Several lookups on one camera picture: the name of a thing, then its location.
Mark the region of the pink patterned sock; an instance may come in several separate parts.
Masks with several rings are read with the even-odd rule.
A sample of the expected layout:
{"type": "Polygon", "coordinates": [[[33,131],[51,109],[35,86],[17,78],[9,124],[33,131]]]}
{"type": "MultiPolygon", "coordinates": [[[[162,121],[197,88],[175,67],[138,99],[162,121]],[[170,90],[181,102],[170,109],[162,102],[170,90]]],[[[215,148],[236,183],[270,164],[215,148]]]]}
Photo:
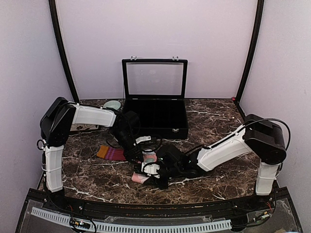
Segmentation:
{"type": "Polygon", "coordinates": [[[155,152],[144,152],[143,153],[143,164],[138,163],[134,165],[134,173],[131,180],[139,184],[147,184],[152,180],[152,176],[148,176],[144,173],[149,167],[154,166],[157,161],[157,156],[155,152]]]}

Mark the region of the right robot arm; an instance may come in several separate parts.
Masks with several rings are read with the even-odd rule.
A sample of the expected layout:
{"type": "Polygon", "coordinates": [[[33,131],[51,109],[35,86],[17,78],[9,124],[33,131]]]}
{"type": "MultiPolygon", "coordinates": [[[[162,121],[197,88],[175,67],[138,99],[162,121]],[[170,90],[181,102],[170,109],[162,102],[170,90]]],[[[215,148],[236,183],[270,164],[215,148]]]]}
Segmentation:
{"type": "Polygon", "coordinates": [[[156,161],[143,162],[141,173],[153,177],[161,188],[168,187],[170,178],[194,179],[240,155],[253,152],[260,158],[255,195],[248,199],[248,207],[259,210],[267,202],[278,168],[287,156],[289,143],[284,142],[282,126],[275,118],[261,118],[254,114],[234,132],[210,146],[197,146],[182,153],[174,145],[164,145],[156,153],[156,161]]]}

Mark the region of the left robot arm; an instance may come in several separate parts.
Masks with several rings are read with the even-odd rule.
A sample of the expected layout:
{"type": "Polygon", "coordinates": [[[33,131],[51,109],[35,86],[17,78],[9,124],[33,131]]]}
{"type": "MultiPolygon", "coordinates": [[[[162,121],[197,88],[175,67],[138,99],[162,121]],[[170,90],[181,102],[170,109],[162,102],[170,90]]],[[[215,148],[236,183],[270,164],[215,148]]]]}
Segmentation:
{"type": "Polygon", "coordinates": [[[141,172],[147,176],[159,178],[159,165],[145,163],[141,143],[151,140],[151,136],[135,136],[134,126],[139,122],[136,113],[122,113],[113,108],[99,108],[69,102],[58,97],[40,121],[41,139],[38,143],[43,151],[43,171],[45,187],[54,193],[63,189],[62,154],[72,125],[88,124],[110,128],[112,135],[124,150],[127,161],[141,165],[141,172]]]}

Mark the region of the maroon striped sock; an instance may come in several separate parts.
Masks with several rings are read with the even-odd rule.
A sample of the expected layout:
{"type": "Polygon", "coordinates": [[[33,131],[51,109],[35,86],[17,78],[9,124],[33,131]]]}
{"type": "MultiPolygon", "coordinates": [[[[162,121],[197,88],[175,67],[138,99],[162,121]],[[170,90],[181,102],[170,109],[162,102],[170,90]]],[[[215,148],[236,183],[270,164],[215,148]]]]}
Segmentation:
{"type": "Polygon", "coordinates": [[[111,161],[126,161],[123,155],[123,149],[115,149],[108,146],[101,146],[97,153],[97,157],[111,161]]]}

